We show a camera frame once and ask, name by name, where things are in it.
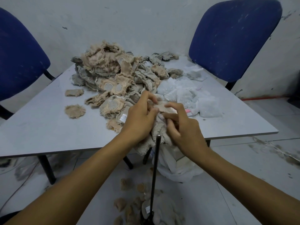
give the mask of red baseboard line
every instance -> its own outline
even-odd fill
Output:
[[[266,99],[278,99],[278,98],[285,98],[286,96],[262,96],[262,97],[255,97],[255,98],[245,98],[241,99],[242,101],[247,100],[266,100]]]

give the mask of forearm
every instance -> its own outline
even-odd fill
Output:
[[[79,168],[28,205],[9,224],[76,224],[132,143],[118,135]]]
[[[194,162],[236,197],[262,224],[300,224],[300,201],[207,149]]]

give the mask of white label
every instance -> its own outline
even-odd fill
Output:
[[[122,114],[122,116],[120,117],[120,121],[123,122],[123,123],[125,123],[126,118],[127,118],[127,115],[126,114]]]
[[[150,206],[146,207],[146,213],[150,213]]]

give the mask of hand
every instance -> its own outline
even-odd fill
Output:
[[[120,132],[126,134],[126,137],[132,138],[135,144],[148,136],[153,127],[155,117],[159,112],[158,108],[153,108],[148,104],[148,99],[157,104],[156,96],[148,91],[144,91],[139,101],[129,108],[127,119]]]
[[[163,116],[167,119],[168,135],[186,157],[193,160],[199,153],[209,150],[198,121],[187,116],[181,103],[169,102],[165,107],[177,110],[177,114],[163,113]]]

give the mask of blue chair backrest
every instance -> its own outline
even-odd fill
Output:
[[[35,82],[50,60],[25,26],[0,8],[0,101]]]
[[[203,15],[190,58],[218,78],[242,77],[282,15],[277,0],[230,0],[217,3]]]

